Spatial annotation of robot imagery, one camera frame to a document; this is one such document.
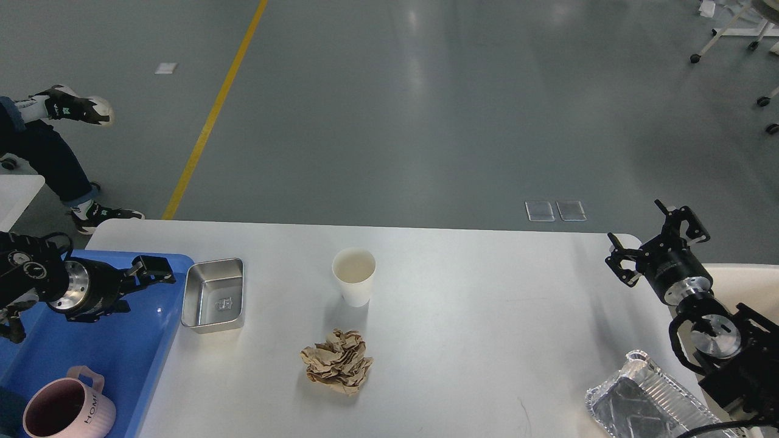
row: mug handle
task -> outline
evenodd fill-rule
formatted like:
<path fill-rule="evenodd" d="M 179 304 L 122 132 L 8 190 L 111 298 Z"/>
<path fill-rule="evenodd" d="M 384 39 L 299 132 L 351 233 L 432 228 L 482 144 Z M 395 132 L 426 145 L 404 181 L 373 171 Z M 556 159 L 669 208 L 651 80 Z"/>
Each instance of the mug handle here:
<path fill-rule="evenodd" d="M 78 379 L 79 376 L 87 376 L 92 379 L 92 389 L 99 394 L 103 392 L 103 386 L 105 385 L 105 378 L 101 374 L 97 374 L 86 365 L 72 366 L 65 377 L 71 379 Z"/>

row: white paper cup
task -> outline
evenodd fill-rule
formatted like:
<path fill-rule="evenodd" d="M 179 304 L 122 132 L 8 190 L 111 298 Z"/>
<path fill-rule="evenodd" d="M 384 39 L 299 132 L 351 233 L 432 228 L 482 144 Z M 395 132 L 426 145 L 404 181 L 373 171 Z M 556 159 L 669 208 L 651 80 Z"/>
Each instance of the white paper cup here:
<path fill-rule="evenodd" d="M 333 275 L 344 301 L 352 307 L 362 307 L 370 301 L 375 272 L 376 259 L 362 248 L 346 248 L 333 259 Z"/>

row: white table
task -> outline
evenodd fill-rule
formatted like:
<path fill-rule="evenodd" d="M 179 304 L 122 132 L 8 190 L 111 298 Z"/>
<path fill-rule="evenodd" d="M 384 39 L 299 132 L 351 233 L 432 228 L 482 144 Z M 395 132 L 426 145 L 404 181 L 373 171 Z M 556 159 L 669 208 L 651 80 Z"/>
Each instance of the white table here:
<path fill-rule="evenodd" d="M 8 231 L 44 185 L 40 175 L 0 175 L 0 231 Z"/>
<path fill-rule="evenodd" d="M 144 438 L 591 438 L 605 433 L 585 392 L 634 348 L 700 396 L 671 352 L 668 308 L 646 282 L 616 279 L 610 245 L 599 234 L 111 220 L 87 248 L 245 264 L 244 327 L 179 327 Z M 330 273 L 349 246 L 378 265 L 360 309 Z M 334 327 L 360 330 L 375 359 L 354 397 L 308 381 L 298 356 Z"/>

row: paper cup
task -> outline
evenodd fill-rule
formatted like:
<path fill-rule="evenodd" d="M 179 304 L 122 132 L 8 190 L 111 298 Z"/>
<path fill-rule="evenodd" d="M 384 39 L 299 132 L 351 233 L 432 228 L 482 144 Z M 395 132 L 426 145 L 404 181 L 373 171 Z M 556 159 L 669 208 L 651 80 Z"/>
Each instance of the paper cup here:
<path fill-rule="evenodd" d="M 92 379 L 88 387 L 79 376 Z M 116 420 L 114 402 L 101 394 L 104 379 L 85 366 L 41 388 L 24 409 L 22 425 L 33 438 L 103 438 Z"/>
<path fill-rule="evenodd" d="M 375 272 L 376 259 L 362 248 L 346 248 L 333 259 L 333 275 L 344 301 L 352 307 L 362 307 L 370 301 Z"/>

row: person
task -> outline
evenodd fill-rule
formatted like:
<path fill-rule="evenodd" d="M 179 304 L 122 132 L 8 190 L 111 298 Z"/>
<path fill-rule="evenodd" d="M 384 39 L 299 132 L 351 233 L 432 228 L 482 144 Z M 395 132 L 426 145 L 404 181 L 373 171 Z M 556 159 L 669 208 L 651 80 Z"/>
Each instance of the person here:
<path fill-rule="evenodd" d="M 22 101 L 0 96 L 0 156 L 11 153 L 28 161 L 70 208 L 70 217 L 81 234 L 91 235 L 108 219 L 145 218 L 138 211 L 108 208 L 94 200 L 97 187 L 84 174 L 70 146 L 43 122 L 63 118 L 110 126 L 114 110 L 105 99 L 81 97 L 65 85 L 54 85 Z"/>

